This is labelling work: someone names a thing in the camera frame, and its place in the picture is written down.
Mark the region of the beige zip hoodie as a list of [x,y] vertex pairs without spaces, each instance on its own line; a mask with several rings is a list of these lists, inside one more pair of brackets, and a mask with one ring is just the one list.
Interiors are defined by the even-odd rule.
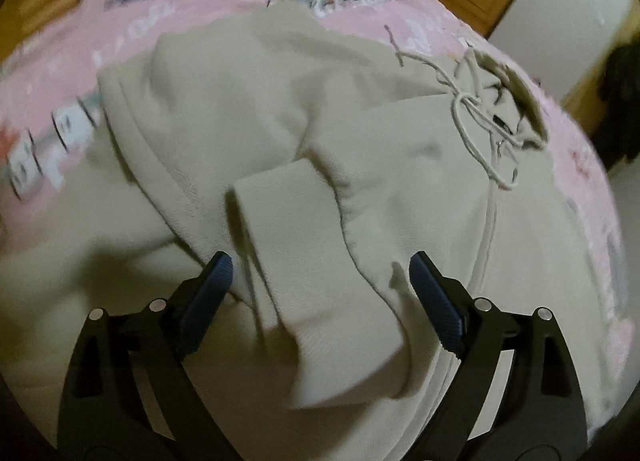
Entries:
[[534,84],[480,48],[424,57],[292,2],[164,34],[6,160],[6,385],[56,444],[90,311],[138,313],[224,252],[231,288],[183,366],[239,454],[398,460],[460,365],[409,279],[423,251],[473,296],[552,310],[594,432],[611,323],[550,141]]

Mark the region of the black hanging jacket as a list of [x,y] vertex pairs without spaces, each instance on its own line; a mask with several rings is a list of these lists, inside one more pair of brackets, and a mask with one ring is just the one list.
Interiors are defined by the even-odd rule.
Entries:
[[639,36],[615,48],[598,88],[604,117],[591,136],[605,169],[639,155]]

